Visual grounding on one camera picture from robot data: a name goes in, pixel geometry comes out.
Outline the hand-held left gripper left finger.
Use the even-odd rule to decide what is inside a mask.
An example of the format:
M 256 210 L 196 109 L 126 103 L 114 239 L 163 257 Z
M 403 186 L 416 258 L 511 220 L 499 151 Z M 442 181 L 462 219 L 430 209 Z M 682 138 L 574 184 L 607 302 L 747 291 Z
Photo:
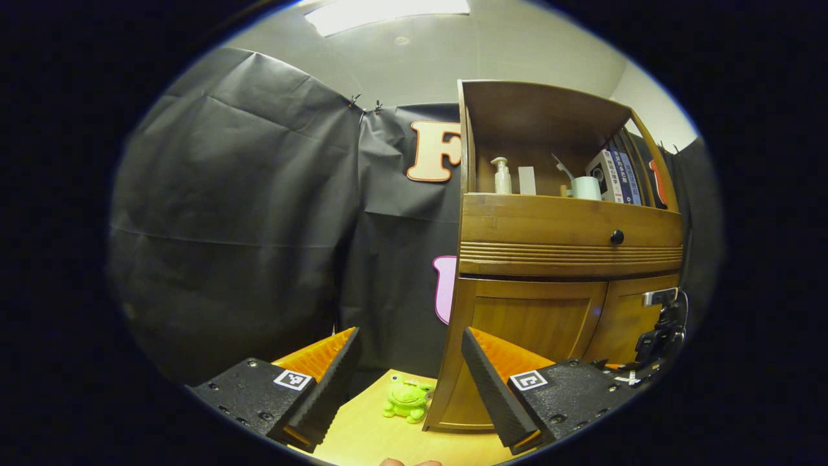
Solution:
M 350 327 L 275 362 L 246 358 L 187 389 L 230 421 L 313 453 L 343 405 L 361 353 L 361 330 Z

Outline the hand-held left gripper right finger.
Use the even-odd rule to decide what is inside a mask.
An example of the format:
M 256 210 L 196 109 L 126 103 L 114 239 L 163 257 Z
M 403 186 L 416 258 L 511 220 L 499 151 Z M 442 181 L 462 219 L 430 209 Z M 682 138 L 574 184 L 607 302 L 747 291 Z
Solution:
M 473 327 L 464 329 L 461 351 L 496 433 L 512 454 L 588 430 L 638 390 L 579 358 L 553 362 Z

